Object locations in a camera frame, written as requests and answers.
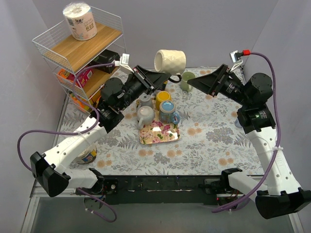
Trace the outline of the light green ceramic mug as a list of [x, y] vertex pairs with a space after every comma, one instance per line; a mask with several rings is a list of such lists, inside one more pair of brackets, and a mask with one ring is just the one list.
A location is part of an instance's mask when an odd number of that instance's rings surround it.
[[184, 72], [181, 75], [181, 77], [182, 77], [182, 80], [180, 82], [180, 88], [183, 91], [190, 92], [192, 90], [192, 86], [188, 84], [188, 81], [191, 79], [194, 79], [196, 77], [195, 74], [187, 71], [187, 72]]

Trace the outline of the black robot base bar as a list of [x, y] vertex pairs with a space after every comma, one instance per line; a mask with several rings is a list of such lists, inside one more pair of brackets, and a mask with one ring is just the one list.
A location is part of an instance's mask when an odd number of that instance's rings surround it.
[[226, 204], [241, 194], [224, 187], [219, 175], [107, 175], [94, 188], [81, 188], [111, 205], [142, 203]]

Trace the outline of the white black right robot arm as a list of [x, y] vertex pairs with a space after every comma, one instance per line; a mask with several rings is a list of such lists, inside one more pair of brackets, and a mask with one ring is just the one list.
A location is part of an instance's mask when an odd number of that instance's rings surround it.
[[266, 105], [273, 95], [272, 78], [256, 73], [242, 84], [226, 65], [221, 65], [208, 75], [188, 80], [188, 84], [213, 97], [220, 93], [241, 105], [238, 121], [265, 170], [265, 184], [239, 168], [223, 170], [219, 186], [224, 192], [237, 189], [256, 204], [265, 219], [296, 213], [311, 202], [311, 192], [303, 190], [295, 179], [277, 141], [277, 125]]

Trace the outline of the cream mug with black handle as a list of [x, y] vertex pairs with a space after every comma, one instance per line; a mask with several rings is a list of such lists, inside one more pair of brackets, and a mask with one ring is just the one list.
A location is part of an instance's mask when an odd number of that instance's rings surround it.
[[181, 50], [158, 50], [154, 58], [154, 68], [156, 72], [177, 76], [179, 80], [169, 78], [172, 83], [181, 82], [181, 75], [186, 68], [186, 55]]

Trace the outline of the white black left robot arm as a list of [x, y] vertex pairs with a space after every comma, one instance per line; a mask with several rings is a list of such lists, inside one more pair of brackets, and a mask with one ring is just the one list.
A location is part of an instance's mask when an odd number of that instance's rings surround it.
[[143, 93], [151, 94], [170, 78], [170, 74], [148, 71], [135, 66], [126, 82], [112, 77], [101, 89], [96, 110], [86, 118], [73, 135], [65, 138], [50, 150], [30, 157], [34, 178], [50, 197], [61, 194], [67, 188], [84, 188], [99, 194], [104, 187], [104, 177], [94, 168], [70, 169], [69, 165], [91, 144], [108, 135], [124, 118], [122, 111]]

